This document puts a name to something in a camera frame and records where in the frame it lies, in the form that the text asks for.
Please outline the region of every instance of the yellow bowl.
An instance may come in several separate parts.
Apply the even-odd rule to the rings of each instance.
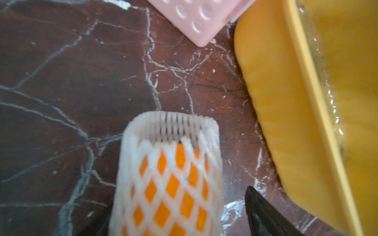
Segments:
[[[300,4],[310,20],[294,0],[257,0],[236,56],[287,195],[347,235],[376,235],[378,2]]]

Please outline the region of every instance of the pink plastic tray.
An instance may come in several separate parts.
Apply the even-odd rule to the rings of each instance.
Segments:
[[[206,46],[228,23],[235,22],[255,0],[148,0],[199,47]]]

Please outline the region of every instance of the white foam mesh sleeve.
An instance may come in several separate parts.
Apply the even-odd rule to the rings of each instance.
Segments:
[[[184,146],[185,151],[182,169],[178,168],[175,159],[178,143]],[[199,158],[195,157],[194,149],[199,151]],[[162,174],[157,168],[161,151],[166,156]],[[148,167],[141,176],[139,170],[144,158],[148,158]],[[187,180],[191,165],[198,169],[195,187]],[[166,191],[171,175],[180,181],[174,198]],[[145,190],[151,180],[156,185],[156,194],[149,202]],[[204,182],[208,185],[207,200],[202,195]],[[126,227],[128,236],[142,236],[147,230],[152,235],[169,236],[174,224],[178,223],[186,236],[219,236],[222,231],[222,184],[219,128],[214,119],[163,111],[142,113],[128,124],[122,136],[109,235],[123,235]],[[184,192],[194,199],[190,218],[180,214]],[[170,215],[164,226],[160,227],[154,215],[162,202]],[[138,207],[143,213],[143,220],[136,225],[133,214]],[[207,212],[203,231],[196,228],[200,207]]]

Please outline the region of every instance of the brown marble surface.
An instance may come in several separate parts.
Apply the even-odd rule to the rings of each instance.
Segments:
[[[130,3],[1,0],[0,235],[80,232],[112,202],[127,123],[165,110],[219,123],[224,235],[250,234],[252,185],[306,236],[340,236],[280,185],[235,60],[235,25],[197,48],[146,1]]]

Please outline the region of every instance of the hole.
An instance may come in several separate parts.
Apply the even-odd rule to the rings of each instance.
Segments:
[[[213,10],[211,9],[211,6],[208,4],[203,4],[200,8],[201,16],[209,20],[213,16]]]
[[[193,151],[194,151],[194,155],[195,155],[195,157],[198,159],[198,158],[200,158],[200,152],[199,151],[197,151],[196,149],[193,149]]]
[[[205,170],[208,173],[209,172],[209,161],[208,161],[208,155],[205,154]]]
[[[153,219],[160,227],[163,228],[169,215],[169,209],[163,203],[161,203]]]
[[[184,151],[184,145],[178,144],[177,150],[176,150],[176,165],[181,170],[184,168],[185,164],[185,151]]]
[[[200,211],[198,213],[198,219],[197,219],[197,229],[200,232],[203,232],[203,227],[205,227],[206,216],[207,216],[206,210],[204,210],[202,207],[200,207]]]
[[[160,158],[159,158],[159,161],[158,161],[158,171],[161,175],[163,175],[166,165],[167,165],[167,159],[165,157],[164,152],[161,151]]]
[[[193,26],[194,31],[196,31],[197,33],[200,33],[202,31],[201,22],[195,20],[195,21],[193,21],[192,26]]]
[[[144,172],[146,171],[148,167],[148,158],[147,156],[144,157],[143,161],[142,161],[142,164],[141,164],[141,167],[139,169],[139,174],[143,177],[144,175]]]
[[[181,215],[189,219],[190,214],[192,213],[193,205],[194,205],[194,199],[185,191],[183,201],[181,202],[181,206],[180,206]]]
[[[130,196],[131,196],[131,200],[134,198],[134,196],[135,196],[135,186],[133,185],[132,187],[131,187],[131,193],[130,193]]]
[[[127,236],[127,228],[125,225],[122,227],[122,236]]]
[[[179,185],[180,181],[173,174],[171,174],[166,191],[172,198],[175,198]]]
[[[183,230],[176,223],[173,225],[172,231],[169,234],[169,236],[184,236],[184,235],[185,235],[185,230]]]
[[[155,183],[151,180],[148,184],[146,190],[144,191],[144,195],[149,203],[152,202],[153,198],[155,197],[156,192],[158,189],[156,188]]]
[[[186,8],[183,5],[181,5],[181,4],[177,5],[176,11],[177,11],[177,14],[181,18],[186,18],[188,16],[188,12],[187,12]]]
[[[135,211],[134,211],[134,221],[135,221],[135,225],[136,227],[138,228],[138,226],[140,225],[140,223],[143,221],[144,219],[144,215],[143,215],[143,212],[141,210],[141,207],[138,206]]]
[[[189,180],[188,180],[188,183],[193,186],[195,188],[195,186],[197,185],[197,178],[198,178],[198,170],[197,168],[195,167],[195,165],[193,165],[193,163],[191,164],[191,167],[190,167],[190,173],[189,173]]]
[[[208,200],[208,183],[206,182],[206,180],[203,180],[202,198],[203,198],[205,201]]]

